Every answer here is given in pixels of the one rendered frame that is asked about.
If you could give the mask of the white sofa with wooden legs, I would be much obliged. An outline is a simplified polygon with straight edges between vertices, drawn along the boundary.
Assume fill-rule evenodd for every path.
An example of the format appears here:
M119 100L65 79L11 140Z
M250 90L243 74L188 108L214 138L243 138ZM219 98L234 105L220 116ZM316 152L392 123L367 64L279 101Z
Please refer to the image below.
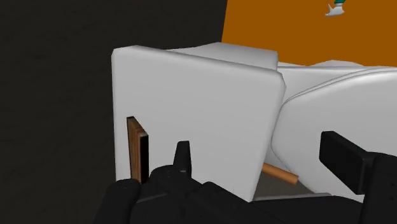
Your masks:
M129 118L148 135L150 169L169 164L176 144L188 140L193 177L245 200L267 163L312 192L362 201L319 161L326 130L397 156L397 67L301 66L224 43L117 48L111 66L117 179L130 178L137 162Z

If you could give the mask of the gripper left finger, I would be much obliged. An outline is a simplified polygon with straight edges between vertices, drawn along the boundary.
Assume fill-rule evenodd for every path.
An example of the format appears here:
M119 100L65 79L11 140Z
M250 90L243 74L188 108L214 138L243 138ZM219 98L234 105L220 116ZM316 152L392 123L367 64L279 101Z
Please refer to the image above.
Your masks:
M172 165L152 171L147 182L118 180L108 187L97 212L97 224L201 224L202 215L188 202L201 187L192 179L190 144L180 141Z

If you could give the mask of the white and teal figure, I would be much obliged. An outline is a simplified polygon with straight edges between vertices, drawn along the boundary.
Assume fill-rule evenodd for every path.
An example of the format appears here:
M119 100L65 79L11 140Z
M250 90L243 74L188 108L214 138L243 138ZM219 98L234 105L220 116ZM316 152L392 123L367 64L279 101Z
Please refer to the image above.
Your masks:
M344 14L343 5L346 0L334 0L333 6L328 5L329 12L325 14L326 17L339 16Z

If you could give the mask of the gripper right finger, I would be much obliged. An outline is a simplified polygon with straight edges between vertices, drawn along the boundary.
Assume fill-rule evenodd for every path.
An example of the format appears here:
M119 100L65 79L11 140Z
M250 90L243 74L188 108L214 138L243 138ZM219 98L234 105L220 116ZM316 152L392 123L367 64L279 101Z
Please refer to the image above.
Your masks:
M397 224L397 157L360 148L334 131L321 133L319 160L356 195L358 224Z

